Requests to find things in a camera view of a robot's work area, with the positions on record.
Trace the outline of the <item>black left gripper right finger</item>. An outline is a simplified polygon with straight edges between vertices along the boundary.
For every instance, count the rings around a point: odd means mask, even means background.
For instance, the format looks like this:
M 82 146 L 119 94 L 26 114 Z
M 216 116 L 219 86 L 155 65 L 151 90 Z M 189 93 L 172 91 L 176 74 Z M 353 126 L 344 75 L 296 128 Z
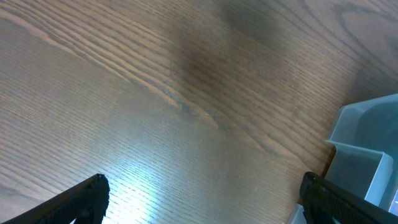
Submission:
M 314 172 L 300 186 L 303 215 L 309 224 L 397 224 L 397 216 L 367 202 Z

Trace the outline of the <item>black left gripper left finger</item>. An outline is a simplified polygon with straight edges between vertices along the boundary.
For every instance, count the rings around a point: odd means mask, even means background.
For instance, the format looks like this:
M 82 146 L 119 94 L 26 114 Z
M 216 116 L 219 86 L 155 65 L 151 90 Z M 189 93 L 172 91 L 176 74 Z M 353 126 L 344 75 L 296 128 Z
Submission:
M 95 174 L 4 224 L 101 224 L 109 191 L 105 175 Z

